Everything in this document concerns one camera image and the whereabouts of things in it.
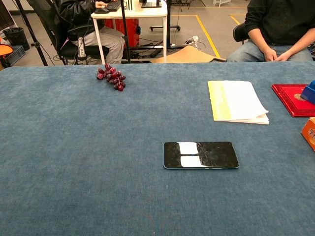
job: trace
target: black phone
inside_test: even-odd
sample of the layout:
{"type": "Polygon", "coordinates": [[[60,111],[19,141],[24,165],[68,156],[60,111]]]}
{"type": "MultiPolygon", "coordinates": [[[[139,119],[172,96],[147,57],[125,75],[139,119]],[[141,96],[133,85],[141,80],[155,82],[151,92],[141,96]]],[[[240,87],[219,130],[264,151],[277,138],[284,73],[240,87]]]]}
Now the black phone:
{"type": "Polygon", "coordinates": [[[231,142],[166,142],[166,169],[238,168],[239,162],[231,142]]]}

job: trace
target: stack of papers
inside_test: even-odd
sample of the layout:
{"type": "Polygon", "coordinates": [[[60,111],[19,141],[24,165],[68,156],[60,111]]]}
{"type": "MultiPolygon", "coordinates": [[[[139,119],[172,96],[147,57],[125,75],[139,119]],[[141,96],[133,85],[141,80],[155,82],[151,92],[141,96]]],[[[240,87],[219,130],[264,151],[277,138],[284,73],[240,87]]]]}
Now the stack of papers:
{"type": "Polygon", "coordinates": [[[269,124],[262,106],[248,81],[208,81],[215,121],[269,124]]]}

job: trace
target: person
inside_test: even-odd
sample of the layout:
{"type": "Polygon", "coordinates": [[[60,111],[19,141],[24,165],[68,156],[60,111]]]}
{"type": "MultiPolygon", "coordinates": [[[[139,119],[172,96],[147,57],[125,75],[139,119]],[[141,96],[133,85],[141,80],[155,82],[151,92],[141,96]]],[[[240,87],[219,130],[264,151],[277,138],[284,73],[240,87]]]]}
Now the person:
{"type": "Polygon", "coordinates": [[[227,62],[313,61],[315,0],[251,0],[245,29],[250,40],[227,62]]]}
{"type": "MultiPolygon", "coordinates": [[[[89,20],[92,22],[90,17],[96,8],[107,6],[107,4],[102,1],[94,0],[55,0],[55,2],[60,16],[65,19],[67,30],[87,24],[89,20]]],[[[98,28],[101,44],[109,49],[106,62],[109,64],[121,63],[125,44],[123,34],[115,29],[105,27],[103,20],[98,20],[98,28]]],[[[77,40],[71,42],[78,46],[77,40]]],[[[98,45],[94,27],[86,31],[84,45],[98,45]]]]}

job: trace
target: grapes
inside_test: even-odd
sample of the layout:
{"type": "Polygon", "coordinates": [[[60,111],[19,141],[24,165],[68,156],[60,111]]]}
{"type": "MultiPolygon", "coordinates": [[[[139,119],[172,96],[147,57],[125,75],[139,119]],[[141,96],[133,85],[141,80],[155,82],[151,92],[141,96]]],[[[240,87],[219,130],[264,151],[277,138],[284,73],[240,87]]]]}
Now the grapes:
{"type": "Polygon", "coordinates": [[[98,73],[96,78],[102,80],[104,78],[104,74],[98,73]]]}
{"type": "Polygon", "coordinates": [[[104,79],[111,85],[114,85],[115,90],[123,91],[126,87],[126,84],[123,82],[123,80],[126,78],[125,75],[123,75],[119,70],[116,71],[116,68],[112,67],[108,63],[105,64],[105,70],[102,68],[97,70],[96,78],[98,80],[104,79]]]}

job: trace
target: trash can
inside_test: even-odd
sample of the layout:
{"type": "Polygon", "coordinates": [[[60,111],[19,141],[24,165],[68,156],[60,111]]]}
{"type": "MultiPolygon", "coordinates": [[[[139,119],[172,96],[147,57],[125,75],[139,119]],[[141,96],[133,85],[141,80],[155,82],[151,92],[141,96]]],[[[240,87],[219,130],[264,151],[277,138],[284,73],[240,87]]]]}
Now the trash can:
{"type": "Polygon", "coordinates": [[[3,33],[12,46],[22,45],[24,51],[30,49],[29,43],[24,34],[23,28],[9,28],[3,30],[3,33]]]}

